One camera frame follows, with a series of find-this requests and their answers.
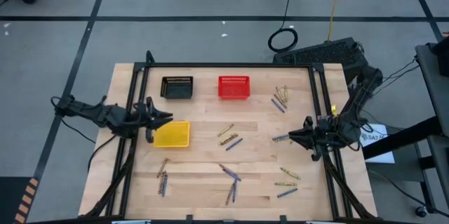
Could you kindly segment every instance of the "wooden table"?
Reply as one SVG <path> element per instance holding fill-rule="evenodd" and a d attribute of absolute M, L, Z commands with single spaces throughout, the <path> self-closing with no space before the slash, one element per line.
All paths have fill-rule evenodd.
<path fill-rule="evenodd" d="M 116 65 L 107 103 L 126 106 L 132 68 L 132 64 Z M 349 97 L 342 67 L 325 65 L 325 70 L 331 103 L 342 109 Z M 219 75 L 248 75 L 249 99 L 220 100 L 217 96 Z M 192 99 L 161 98 L 163 76 L 193 76 Z M 275 86 L 283 85 L 289 90 L 285 114 L 270 100 Z M 302 128 L 304 118 L 315 115 L 306 69 L 155 67 L 149 71 L 146 96 L 153 97 L 157 109 L 172 112 L 175 121 L 191 122 L 190 146 L 155 148 L 145 140 L 145 131 L 141 131 L 126 218 L 182 220 L 187 214 L 193 214 L 195 220 L 279 220 L 280 215 L 287 215 L 288 220 L 332 219 L 323 162 L 313 162 L 311 151 L 295 143 L 291 145 L 289 140 L 272 141 L 274 136 Z M 238 133 L 244 140 L 227 152 L 218 145 L 217 133 L 231 123 L 235 126 L 220 139 Z M 96 147 L 110 137 L 108 129 L 100 129 Z M 90 210 L 109 186 L 117 146 L 118 140 L 111 142 L 93 159 L 80 214 Z M 166 157 L 170 160 L 166 165 L 168 187 L 166 196 L 161 197 L 157 193 L 159 179 L 156 174 Z M 367 210 L 376 215 L 362 152 L 343 149 L 342 159 L 349 187 Z M 233 179 L 222 171 L 219 163 L 242 178 L 236 202 L 229 206 L 225 206 L 225 200 Z M 301 180 L 283 173 L 281 166 L 298 173 Z M 277 181 L 297 182 L 298 191 L 278 199 L 277 194 L 290 188 L 275 186 Z M 337 198 L 341 199 L 338 186 L 336 189 Z M 120 196 L 121 188 L 117 190 L 117 197 Z M 342 204 L 339 205 L 343 216 Z M 116 200 L 114 213 L 118 213 L 118 207 Z"/>

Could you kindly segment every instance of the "cable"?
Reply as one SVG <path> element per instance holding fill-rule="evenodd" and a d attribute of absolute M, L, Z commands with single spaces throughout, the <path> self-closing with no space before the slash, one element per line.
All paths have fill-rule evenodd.
<path fill-rule="evenodd" d="M 409 70 L 406 70 L 404 73 L 402 73 L 402 74 L 400 74 L 399 76 L 395 77 L 395 80 L 389 82 L 386 86 L 382 87 L 380 90 L 378 90 L 376 93 L 374 93 L 374 94 L 373 94 L 373 97 L 374 97 L 375 95 L 377 95 L 380 91 L 382 91 L 383 89 L 385 89 L 386 87 L 390 86 L 390 85 L 391 85 L 392 83 L 394 83 L 396 80 L 400 79 L 403 75 L 405 75 L 405 74 L 407 74 L 407 73 L 409 73 L 409 72 L 412 72 L 413 70 L 416 70 L 418 67 L 420 67 L 420 66 L 416 66 L 416 67 L 413 67 L 413 68 L 411 68 L 411 69 L 409 69 Z"/>
<path fill-rule="evenodd" d="M 93 140 L 90 139 L 89 137 L 85 136 L 82 132 L 80 132 L 80 130 L 74 128 L 73 126 L 70 126 L 70 125 L 67 124 L 67 123 L 65 123 L 64 119 L 61 119 L 61 121 L 62 121 L 62 123 L 63 123 L 66 127 L 68 127 L 69 129 L 71 129 L 71 130 L 73 130 L 73 131 L 79 133 L 79 134 L 80 134 L 81 136 L 83 136 L 86 140 L 89 140 L 89 141 L 91 141 L 93 144 L 95 144 L 95 141 L 93 141 Z"/>
<path fill-rule="evenodd" d="M 395 71 L 395 73 L 390 74 L 388 77 L 384 77 L 384 81 L 391 79 L 391 78 L 395 78 L 393 77 L 393 75 L 398 74 L 400 71 L 404 70 L 406 67 L 408 67 L 409 65 L 413 64 L 414 62 L 416 62 L 416 58 L 413 59 L 411 62 L 409 62 L 406 66 L 402 67 L 400 70 Z"/>
<path fill-rule="evenodd" d="M 269 49 L 271 49 L 272 51 L 277 52 L 277 53 L 287 52 L 287 51 L 293 49 L 293 48 L 296 46 L 296 43 L 297 43 L 297 32 L 296 32 L 293 28 L 283 28 L 283 25 L 284 25 L 285 22 L 286 22 L 287 11 L 288 11 L 288 5 L 289 5 L 289 4 L 290 4 L 290 0 L 287 0 L 286 11 L 285 11 L 285 13 L 283 14 L 283 19 L 282 19 L 282 25 L 281 25 L 281 28 L 279 28 L 279 30 L 277 30 L 275 33 L 273 33 L 273 34 L 268 38 L 268 47 L 269 47 Z M 278 34 L 280 34 L 280 33 L 282 33 L 282 32 L 290 32 L 290 33 L 292 33 L 293 36 L 294 36 L 293 42 L 292 42 L 292 44 L 288 45 L 288 46 L 285 47 L 285 48 L 274 48 L 273 45 L 272 45 L 272 43 L 273 43 L 273 38 L 274 38 L 276 35 L 278 35 Z"/>
<path fill-rule="evenodd" d="M 334 20 L 334 12 L 335 12 L 335 6 L 337 5 L 338 0 L 334 0 L 334 4 L 332 6 L 332 12 L 330 14 L 330 21 L 329 21 L 329 33 L 328 33 L 328 41 L 330 41 L 330 38 L 332 38 L 332 29 L 333 29 L 333 20 Z"/>
<path fill-rule="evenodd" d="M 89 158 L 89 163 L 87 165 L 87 172 L 89 172 L 89 169 L 91 169 L 91 162 L 93 157 L 95 156 L 95 154 L 97 154 L 98 150 L 100 150 L 102 147 L 104 147 L 105 145 L 107 145 L 108 143 L 110 143 L 116 136 L 112 136 L 109 140 L 105 141 L 103 144 L 101 144 L 91 155 L 91 157 Z"/>
<path fill-rule="evenodd" d="M 372 118 L 372 119 L 374 119 L 374 121 L 376 121 L 377 123 L 379 123 L 379 124 L 382 124 L 382 125 L 385 125 L 385 126 L 388 126 L 388 127 L 391 127 L 391 128 L 393 128 L 393 129 L 396 129 L 396 130 L 399 130 L 399 131 L 402 131 L 402 129 L 400 129 L 400 128 L 398 128 L 398 127 L 395 127 L 395 126 L 390 126 L 390 125 L 388 125 L 388 124 L 385 124 L 385 123 L 383 123 L 383 122 L 381 122 L 381 121 L 379 121 L 379 120 L 377 120 L 371 113 L 369 113 L 367 110 L 365 110 L 365 109 L 361 109 L 363 112 L 366 112 L 368 115 L 370 115 L 370 117 Z"/>
<path fill-rule="evenodd" d="M 395 183 L 394 183 L 393 181 L 391 181 L 390 179 L 384 177 L 383 175 L 380 175 L 379 173 L 377 173 L 377 172 L 375 172 L 375 171 L 371 171 L 370 169 L 368 169 L 368 171 L 371 172 L 371 173 L 373 173 L 373 174 L 375 174 L 376 176 L 379 176 L 379 177 L 381 177 L 382 179 L 388 181 L 388 182 L 391 183 L 391 185 L 393 185 L 399 192 L 402 192 L 402 194 L 404 194 L 405 196 L 407 196 L 407 197 L 413 199 L 415 202 L 421 204 L 422 206 L 425 206 L 425 207 L 428 208 L 430 211 L 434 211 L 434 212 L 436 212 L 436 213 L 441 214 L 442 216 L 445 216 L 446 218 L 449 218 L 449 214 L 447 214 L 447 213 L 445 213 L 445 212 L 443 212 L 443 211 L 440 211 L 440 210 L 434 208 L 433 206 L 430 206 L 430 205 L 428 205 L 428 204 L 422 202 L 421 200 L 415 198 L 415 197 L 412 196 L 412 195 L 409 195 L 407 192 L 405 192 L 404 190 L 402 190 L 397 184 L 395 184 Z"/>

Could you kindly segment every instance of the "black equipment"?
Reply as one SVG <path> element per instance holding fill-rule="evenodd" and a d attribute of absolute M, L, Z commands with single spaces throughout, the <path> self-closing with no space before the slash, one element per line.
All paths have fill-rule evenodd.
<path fill-rule="evenodd" d="M 449 38 L 445 38 L 443 41 L 433 45 L 431 51 L 438 57 L 440 75 L 449 77 Z"/>
<path fill-rule="evenodd" d="M 300 130 L 288 133 L 290 139 L 299 143 L 306 150 L 313 150 L 312 160 L 318 161 L 328 147 L 343 148 L 356 143 L 358 130 L 367 124 L 368 120 L 358 115 L 371 93 L 382 83 L 382 73 L 370 66 L 363 68 L 357 77 L 357 87 L 342 112 L 337 116 L 318 117 L 317 125 L 313 127 L 310 116 L 306 117 Z"/>
<path fill-rule="evenodd" d="M 62 117 L 80 116 L 95 123 L 100 128 L 108 127 L 112 134 L 123 138 L 133 138 L 139 128 L 145 127 L 148 143 L 153 143 L 152 131 L 172 121 L 171 113 L 161 112 L 154 108 L 153 100 L 147 97 L 147 104 L 138 102 L 134 104 L 134 112 L 115 105 L 104 105 L 106 96 L 97 105 L 88 105 L 75 100 L 72 95 L 59 98 L 55 105 L 55 113 Z"/>
<path fill-rule="evenodd" d="M 344 77 L 349 83 L 368 65 L 363 55 L 363 47 L 351 37 L 336 41 L 324 42 L 319 45 L 278 53 L 273 63 L 341 63 Z"/>

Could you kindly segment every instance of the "black cable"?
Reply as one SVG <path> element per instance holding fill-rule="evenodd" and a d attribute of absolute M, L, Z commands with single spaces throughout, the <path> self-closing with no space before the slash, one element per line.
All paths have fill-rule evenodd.
<path fill-rule="evenodd" d="M 402 129 L 400 129 L 400 128 L 398 128 L 398 127 L 395 127 L 395 126 L 390 126 L 390 125 L 388 125 L 388 124 L 385 124 L 385 123 L 383 123 L 383 122 L 381 122 L 381 121 L 379 121 L 379 120 L 377 120 L 371 113 L 369 113 L 367 110 L 365 110 L 365 109 L 361 109 L 363 112 L 366 112 L 368 115 L 370 115 L 370 117 L 372 118 L 372 119 L 374 119 L 374 121 L 376 121 L 377 123 L 379 123 L 379 124 L 383 124 L 383 125 L 385 125 L 385 126 L 388 126 L 388 127 L 391 127 L 391 128 L 393 128 L 393 129 L 396 129 L 396 130 L 399 130 L 399 131 L 402 131 Z"/>
<path fill-rule="evenodd" d="M 390 74 L 388 77 L 384 77 L 384 81 L 386 81 L 388 79 L 391 79 L 391 78 L 396 78 L 396 77 L 393 77 L 393 75 L 398 74 L 401 70 L 404 70 L 406 67 L 408 67 L 409 65 L 413 64 L 414 62 L 416 62 L 416 60 L 417 60 L 416 58 L 413 59 L 410 63 L 408 63 L 406 66 L 402 67 L 400 70 L 395 71 L 395 73 Z"/>
<path fill-rule="evenodd" d="M 91 141 L 93 144 L 95 144 L 95 141 L 93 141 L 93 140 L 90 139 L 89 137 L 85 136 L 82 132 L 80 132 L 80 130 L 74 128 L 73 126 L 70 126 L 70 125 L 67 124 L 67 123 L 65 123 L 64 119 L 61 119 L 61 121 L 62 121 L 62 123 L 63 123 L 66 127 L 68 127 L 69 129 L 71 129 L 71 130 L 73 130 L 73 131 L 79 133 L 79 134 L 80 134 L 81 136 L 83 136 L 86 140 L 89 140 L 89 141 Z"/>
<path fill-rule="evenodd" d="M 283 14 L 283 20 L 282 20 L 281 28 L 279 28 L 279 30 L 277 30 L 275 33 L 273 33 L 273 34 L 269 37 L 269 39 L 268 39 L 268 47 L 269 47 L 269 49 L 271 49 L 272 51 L 277 52 L 277 53 L 287 52 L 287 51 L 293 49 L 293 48 L 296 46 L 296 43 L 297 43 L 297 32 L 296 32 L 293 28 L 283 28 L 283 25 L 284 25 L 285 22 L 286 22 L 287 11 L 288 11 L 288 5 L 289 5 L 289 4 L 290 4 L 290 0 L 287 0 L 286 11 L 285 11 L 285 13 Z M 288 45 L 288 46 L 285 47 L 285 48 L 274 48 L 273 45 L 272 45 L 273 38 L 274 38 L 276 35 L 278 35 L 278 34 L 280 34 L 280 33 L 282 33 L 282 32 L 290 32 L 290 33 L 292 33 L 293 36 L 294 36 L 293 42 L 292 42 L 292 44 Z"/>
<path fill-rule="evenodd" d="M 89 169 L 91 169 L 91 162 L 93 157 L 95 156 L 95 154 L 97 154 L 98 150 L 100 150 L 102 147 L 104 147 L 105 145 L 107 145 L 108 143 L 110 143 L 116 136 L 112 136 L 109 140 L 105 141 L 103 144 L 101 144 L 91 155 L 91 157 L 89 158 L 89 163 L 87 165 L 87 172 L 89 172 Z"/>
<path fill-rule="evenodd" d="M 374 97 L 375 95 L 377 95 L 380 91 L 382 91 L 383 89 L 385 89 L 386 87 L 390 86 L 390 85 L 391 85 L 392 83 L 394 83 L 396 80 L 400 79 L 403 75 L 405 75 L 405 74 L 407 74 L 407 73 L 409 73 L 409 72 L 412 72 L 413 70 L 416 70 L 418 67 L 420 67 L 420 66 L 415 66 L 415 67 L 413 67 L 413 68 L 411 68 L 411 69 L 409 69 L 409 70 L 406 70 L 405 72 L 403 72 L 403 73 L 400 74 L 399 76 L 395 77 L 395 79 L 394 79 L 393 81 L 389 82 L 386 86 L 382 87 L 380 90 L 378 90 L 376 93 L 374 93 L 374 94 L 373 94 L 373 97 Z"/>
<path fill-rule="evenodd" d="M 370 169 L 368 169 L 368 171 L 371 172 L 371 173 L 373 173 L 373 174 L 375 174 L 376 176 L 379 176 L 379 177 L 381 177 L 382 179 L 388 181 L 388 182 L 391 183 L 391 185 L 393 185 L 399 192 L 402 192 L 402 194 L 404 194 L 405 196 L 409 197 L 410 199 L 413 199 L 415 202 L 421 204 L 422 206 L 425 206 L 427 209 L 429 209 L 429 210 L 431 210 L 431 211 L 434 211 L 434 212 L 436 212 L 436 213 L 439 213 L 439 214 L 441 214 L 442 216 L 445 216 L 446 218 L 449 218 L 449 214 L 447 214 L 447 213 L 445 213 L 445 212 L 443 212 L 443 211 L 440 211 L 440 210 L 434 208 L 433 206 L 430 206 L 430 205 L 428 205 L 428 204 L 422 202 L 421 200 L 415 198 L 415 197 L 412 196 L 412 195 L 409 195 L 407 192 L 405 192 L 404 190 L 402 190 L 397 184 L 395 184 L 395 183 L 394 183 L 393 181 L 391 181 L 389 178 L 386 178 L 386 177 L 384 177 L 383 175 L 380 175 L 379 173 L 377 173 L 377 172 L 375 172 L 375 171 L 371 171 Z"/>

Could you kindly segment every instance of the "plastic basket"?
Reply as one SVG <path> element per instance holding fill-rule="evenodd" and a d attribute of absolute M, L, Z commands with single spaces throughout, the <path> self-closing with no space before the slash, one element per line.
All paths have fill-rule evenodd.
<path fill-rule="evenodd" d="M 173 121 L 153 132 L 154 147 L 187 147 L 189 146 L 190 123 Z"/>
<path fill-rule="evenodd" d="M 224 100 L 245 100 L 250 96 L 250 77 L 219 76 L 218 96 Z"/>

